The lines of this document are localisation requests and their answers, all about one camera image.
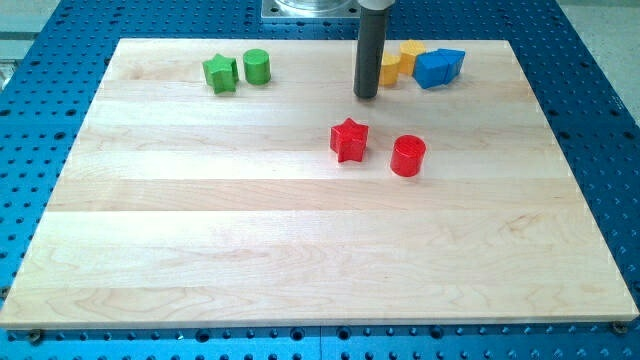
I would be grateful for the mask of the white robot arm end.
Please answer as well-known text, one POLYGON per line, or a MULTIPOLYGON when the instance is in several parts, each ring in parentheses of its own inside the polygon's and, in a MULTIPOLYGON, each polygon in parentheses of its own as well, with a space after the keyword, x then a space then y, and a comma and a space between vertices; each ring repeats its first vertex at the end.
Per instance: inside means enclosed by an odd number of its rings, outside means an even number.
POLYGON ((391 7, 395 0, 358 0, 361 7, 369 10, 382 11, 391 7))

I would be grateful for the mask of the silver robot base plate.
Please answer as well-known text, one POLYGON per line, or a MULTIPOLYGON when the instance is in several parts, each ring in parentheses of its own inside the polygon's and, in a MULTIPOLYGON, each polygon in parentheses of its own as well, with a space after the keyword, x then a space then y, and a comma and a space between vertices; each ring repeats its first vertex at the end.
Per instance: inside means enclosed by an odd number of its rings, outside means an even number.
POLYGON ((261 17, 290 18, 354 18, 359 16, 356 0, 263 0, 261 17))

